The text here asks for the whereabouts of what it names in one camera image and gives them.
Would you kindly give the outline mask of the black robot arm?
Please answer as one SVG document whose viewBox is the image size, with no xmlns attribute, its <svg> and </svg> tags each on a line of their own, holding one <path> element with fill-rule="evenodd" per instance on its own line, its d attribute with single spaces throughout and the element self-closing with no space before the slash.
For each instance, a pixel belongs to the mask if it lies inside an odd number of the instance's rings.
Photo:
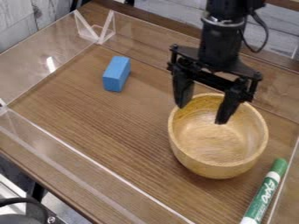
<svg viewBox="0 0 299 224">
<path fill-rule="evenodd" d="M 172 56 L 167 70 L 172 74 L 175 104 L 179 108 L 187 106 L 195 82 L 216 88 L 224 93 L 216 124 L 227 123 L 239 104 L 254 99 L 263 80 L 260 72 L 240 61 L 239 50 L 248 44 L 244 38 L 248 19 L 264 23 L 256 14 L 264 6 L 266 0 L 207 0 L 200 18 L 200 46 L 174 44 L 169 47 Z"/>
</svg>

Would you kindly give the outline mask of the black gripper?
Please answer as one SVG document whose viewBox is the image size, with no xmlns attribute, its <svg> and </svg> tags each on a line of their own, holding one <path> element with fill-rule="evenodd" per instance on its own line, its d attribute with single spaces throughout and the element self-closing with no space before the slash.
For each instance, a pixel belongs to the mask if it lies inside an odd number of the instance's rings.
<svg viewBox="0 0 299 224">
<path fill-rule="evenodd" d="M 215 118 L 216 124 L 226 124 L 242 102 L 251 102 L 263 76 L 240 59 L 226 66 L 204 63 L 198 49 L 186 45 L 169 46 L 171 58 L 167 70 L 172 75 L 172 92 L 176 106 L 182 109 L 192 99 L 194 82 L 226 92 Z"/>
</svg>

